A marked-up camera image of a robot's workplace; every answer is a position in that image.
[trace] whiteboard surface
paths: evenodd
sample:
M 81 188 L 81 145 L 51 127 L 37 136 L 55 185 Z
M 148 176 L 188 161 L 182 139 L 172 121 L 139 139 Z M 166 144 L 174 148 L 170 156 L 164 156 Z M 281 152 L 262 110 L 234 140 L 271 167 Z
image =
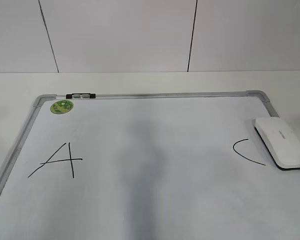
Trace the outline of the whiteboard surface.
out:
M 0 239 L 300 239 L 300 170 L 277 169 L 256 97 L 45 102 L 0 197 Z M 236 149 L 235 142 L 249 139 Z M 46 164 L 63 144 L 69 161 Z M 64 146 L 51 159 L 67 159 Z

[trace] white table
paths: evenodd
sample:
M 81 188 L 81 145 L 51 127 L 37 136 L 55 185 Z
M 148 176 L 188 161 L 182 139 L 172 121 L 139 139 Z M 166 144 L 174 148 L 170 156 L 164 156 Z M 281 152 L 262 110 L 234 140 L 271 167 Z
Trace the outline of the white table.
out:
M 0 73 L 0 166 L 42 94 L 264 91 L 300 138 L 300 71 Z

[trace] round sticker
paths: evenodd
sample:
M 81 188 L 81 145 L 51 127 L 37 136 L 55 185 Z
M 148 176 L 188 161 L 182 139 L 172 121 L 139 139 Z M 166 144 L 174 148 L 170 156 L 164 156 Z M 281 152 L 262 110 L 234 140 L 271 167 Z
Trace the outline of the round sticker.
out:
M 51 112 L 54 114 L 65 114 L 74 107 L 74 103 L 69 100 L 57 101 L 51 105 Z

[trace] white wall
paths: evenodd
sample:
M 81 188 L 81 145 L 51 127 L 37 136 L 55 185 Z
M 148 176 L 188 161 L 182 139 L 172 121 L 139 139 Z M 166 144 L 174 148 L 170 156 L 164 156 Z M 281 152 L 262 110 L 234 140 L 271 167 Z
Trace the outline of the white wall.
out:
M 196 0 L 41 0 L 60 72 L 187 71 Z
M 300 70 L 300 0 L 198 0 L 189 70 Z
M 0 73 L 57 72 L 36 0 L 0 0 Z
M 41 0 L 60 72 L 185 72 L 196 0 Z M 190 71 L 300 70 L 300 0 L 198 0 Z M 38 0 L 0 0 L 0 72 L 56 72 Z

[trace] white eraser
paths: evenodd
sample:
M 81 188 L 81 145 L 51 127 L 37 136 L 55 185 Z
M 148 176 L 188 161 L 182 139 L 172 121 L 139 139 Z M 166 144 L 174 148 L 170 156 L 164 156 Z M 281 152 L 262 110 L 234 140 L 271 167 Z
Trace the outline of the white eraser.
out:
M 300 141 L 285 121 L 279 117 L 259 117 L 254 126 L 277 166 L 300 168 Z

